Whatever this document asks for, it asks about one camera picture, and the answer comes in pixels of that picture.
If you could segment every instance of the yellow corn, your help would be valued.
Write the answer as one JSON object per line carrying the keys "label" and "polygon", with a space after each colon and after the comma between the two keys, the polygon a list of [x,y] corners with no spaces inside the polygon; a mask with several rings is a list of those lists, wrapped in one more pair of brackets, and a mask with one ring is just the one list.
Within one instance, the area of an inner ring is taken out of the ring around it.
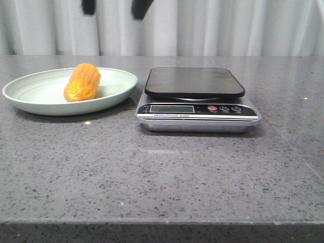
{"label": "yellow corn", "polygon": [[64,89],[67,101],[94,99],[99,88],[101,74],[92,64],[79,64]]}

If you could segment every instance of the plate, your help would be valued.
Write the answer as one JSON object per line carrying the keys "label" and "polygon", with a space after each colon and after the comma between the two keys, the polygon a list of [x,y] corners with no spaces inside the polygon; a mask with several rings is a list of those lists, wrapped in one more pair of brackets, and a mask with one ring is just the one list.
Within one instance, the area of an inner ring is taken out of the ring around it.
{"label": "plate", "polygon": [[3,95],[17,108],[40,115],[78,115],[113,107],[126,100],[137,85],[129,72],[98,67],[101,80],[92,100],[68,102],[63,90],[74,68],[38,72],[18,78],[3,88]]}

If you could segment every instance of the granite countertop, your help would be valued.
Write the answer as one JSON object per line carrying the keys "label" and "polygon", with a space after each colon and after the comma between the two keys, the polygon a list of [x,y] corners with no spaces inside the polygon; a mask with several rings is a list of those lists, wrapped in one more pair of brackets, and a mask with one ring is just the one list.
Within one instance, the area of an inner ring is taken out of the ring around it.
{"label": "granite countertop", "polygon": [[[0,86],[81,62],[137,88],[60,117],[0,96],[0,242],[324,242],[323,57],[2,55]],[[227,68],[263,120],[243,134],[148,131],[134,113],[154,67]]]}

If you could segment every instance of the kitchen scale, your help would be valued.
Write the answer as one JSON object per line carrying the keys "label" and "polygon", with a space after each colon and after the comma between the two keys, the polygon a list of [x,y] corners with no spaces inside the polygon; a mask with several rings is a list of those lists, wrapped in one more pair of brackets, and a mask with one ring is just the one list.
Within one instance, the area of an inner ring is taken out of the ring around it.
{"label": "kitchen scale", "polygon": [[262,119],[244,95],[224,68],[153,68],[136,117],[151,131],[244,133]]}

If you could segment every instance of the white curtain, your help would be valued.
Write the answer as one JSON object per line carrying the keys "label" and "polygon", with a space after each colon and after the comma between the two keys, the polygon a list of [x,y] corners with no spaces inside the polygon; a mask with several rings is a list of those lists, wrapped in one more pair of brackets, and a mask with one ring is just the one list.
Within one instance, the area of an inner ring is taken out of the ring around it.
{"label": "white curtain", "polygon": [[323,0],[0,0],[0,54],[324,56]]}

